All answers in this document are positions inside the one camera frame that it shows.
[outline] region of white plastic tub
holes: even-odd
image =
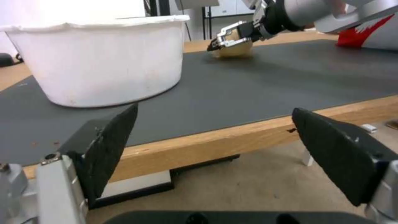
[[[48,99],[110,106],[154,96],[181,77],[189,16],[3,26]]]

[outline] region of gray table surface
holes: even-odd
[[[398,94],[397,71],[397,53],[343,49],[327,40],[259,46],[250,59],[187,53],[179,84],[140,102],[127,145],[286,116],[294,107],[317,110]],[[86,121],[126,107],[58,106],[28,77],[0,92],[0,162],[36,163]]]

